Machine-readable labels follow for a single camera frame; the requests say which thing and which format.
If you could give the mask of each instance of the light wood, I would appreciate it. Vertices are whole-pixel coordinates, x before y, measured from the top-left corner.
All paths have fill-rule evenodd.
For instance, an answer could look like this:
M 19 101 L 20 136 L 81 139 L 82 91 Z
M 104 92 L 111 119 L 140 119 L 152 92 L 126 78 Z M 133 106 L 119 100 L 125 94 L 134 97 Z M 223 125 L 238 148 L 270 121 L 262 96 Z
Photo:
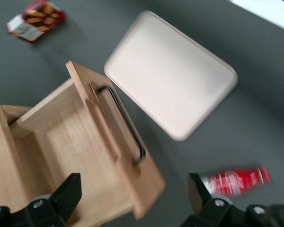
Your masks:
M 99 226 L 130 211 L 142 218 L 164 180 L 147 149 L 133 164 L 137 144 L 110 94 L 97 93 L 111 81 L 74 62 L 67 68 L 72 78 L 32 109 L 0 106 L 0 205 L 15 212 L 80 173 L 82 198 L 68 226 Z
M 31 182 L 30 199 L 52 193 L 70 173 L 81 174 L 82 198 L 71 220 L 73 226 L 98 226 L 132 210 L 101 135 L 81 100 L 16 142 Z
M 31 107 L 2 105 L 2 109 L 4 111 L 4 115 L 7 117 L 8 124 L 12 124 L 29 111 Z
M 106 141 L 106 145 L 109 145 L 109 149 L 113 150 L 112 159 L 115 161 L 116 170 L 133 202 L 134 215 L 136 218 L 142 218 L 164 190 L 164 180 L 148 150 L 146 150 L 146 158 L 142 163 L 138 166 L 133 164 L 130 148 L 135 147 L 136 151 L 138 151 L 138 148 L 130 136 L 123 118 L 108 92 L 99 96 L 95 92 L 97 88 L 104 84 L 113 87 L 111 81 L 75 62 L 70 61 L 66 66 L 84 105 L 89 109 L 98 128 L 102 129 L 100 131 L 102 138 Z M 108 120 L 103 115 L 104 107 L 100 106 L 100 103 L 109 106 L 109 109 L 111 109 L 110 115 L 114 117 L 110 122 L 117 122 L 115 124 L 115 126 L 118 125 L 117 128 L 107 125 Z M 126 143 L 125 140 L 120 139 L 121 137 L 124 138 L 124 135 L 126 136 Z
M 12 204 L 12 211 L 28 202 L 24 186 L 23 165 L 10 133 L 8 118 L 0 105 L 0 206 Z
M 67 80 L 10 127 L 15 138 L 23 138 L 78 99 L 72 79 Z

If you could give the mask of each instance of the white tray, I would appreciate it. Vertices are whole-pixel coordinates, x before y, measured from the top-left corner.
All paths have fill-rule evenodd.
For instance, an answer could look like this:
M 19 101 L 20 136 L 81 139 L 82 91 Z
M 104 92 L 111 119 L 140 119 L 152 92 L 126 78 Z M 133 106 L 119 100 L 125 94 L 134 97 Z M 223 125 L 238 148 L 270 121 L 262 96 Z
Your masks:
M 238 81 L 231 66 L 149 11 L 138 16 L 104 71 L 178 141 L 185 140 Z

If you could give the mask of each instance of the red and white packaging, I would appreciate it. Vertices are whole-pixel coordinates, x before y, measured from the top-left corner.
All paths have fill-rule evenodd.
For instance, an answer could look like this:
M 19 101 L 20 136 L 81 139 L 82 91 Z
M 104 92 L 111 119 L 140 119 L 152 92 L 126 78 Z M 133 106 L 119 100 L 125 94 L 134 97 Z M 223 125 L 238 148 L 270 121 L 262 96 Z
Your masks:
M 6 28 L 11 35 L 34 43 L 63 20 L 65 13 L 61 8 L 48 0 L 35 0 L 11 19 Z
M 201 177 L 210 194 L 239 196 L 253 188 L 271 182 L 265 166 L 249 169 L 231 169 Z

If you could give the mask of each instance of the gray table surface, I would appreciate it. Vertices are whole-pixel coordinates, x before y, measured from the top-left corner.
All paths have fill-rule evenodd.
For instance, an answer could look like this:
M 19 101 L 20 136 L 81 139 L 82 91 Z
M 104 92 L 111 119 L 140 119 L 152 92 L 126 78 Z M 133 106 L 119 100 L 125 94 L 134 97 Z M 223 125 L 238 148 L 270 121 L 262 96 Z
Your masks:
M 192 213 L 187 174 L 267 166 L 272 183 L 232 199 L 284 204 L 284 30 L 227 0 L 55 0 L 67 20 L 36 44 L 5 24 L 30 0 L 0 0 L 0 105 L 34 106 L 69 78 L 76 61 L 104 74 L 104 64 L 139 13 L 150 10 L 229 63 L 239 84 L 184 142 L 173 141 L 120 89 L 119 96 L 166 181 L 142 220 L 107 226 L 179 226 Z

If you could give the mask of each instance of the black metal handle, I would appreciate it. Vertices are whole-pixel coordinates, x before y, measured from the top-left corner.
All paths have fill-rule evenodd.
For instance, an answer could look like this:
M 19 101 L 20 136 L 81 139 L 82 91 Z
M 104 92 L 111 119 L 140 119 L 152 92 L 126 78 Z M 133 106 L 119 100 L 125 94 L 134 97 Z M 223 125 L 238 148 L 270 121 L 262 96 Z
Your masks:
M 136 143 L 137 143 L 137 145 L 138 145 L 138 147 L 139 147 L 139 149 L 140 149 L 140 158 L 139 158 L 138 160 L 133 159 L 134 165 L 137 165 L 137 164 L 139 164 L 139 163 L 145 158 L 145 156 L 146 156 L 146 151 L 145 151 L 145 148 L 144 148 L 144 146 L 143 146 L 143 143 L 140 141 L 140 139 L 139 139 L 139 137 L 138 137 L 138 135 L 137 135 L 137 133 L 136 133 L 136 130 L 134 129 L 134 127 L 133 127 L 131 121 L 129 120 L 129 118 L 128 118 L 126 112 L 125 112 L 125 110 L 123 109 L 123 107 L 122 107 L 122 105 L 121 105 L 121 101 L 119 100 L 119 98 L 118 98 L 118 96 L 116 95 L 115 91 L 114 91 L 109 85 L 105 84 L 105 85 L 99 87 L 99 88 L 97 89 L 97 92 L 100 93 L 100 92 L 102 92 L 104 89 L 107 89 L 107 90 L 109 91 L 110 95 L 112 96 L 112 98 L 113 98 L 115 104 L 117 105 L 117 107 L 118 107 L 118 109 L 119 109 L 119 111 L 120 111 L 120 113 L 121 113 L 121 115 L 122 115 L 122 117 L 123 117 L 123 119 L 124 119 L 124 121 L 125 121 L 125 123 L 126 123 L 128 129 L 129 129 L 129 131 L 130 131 L 131 134 L 133 135 L 133 138 L 135 139 L 135 141 L 136 141 Z

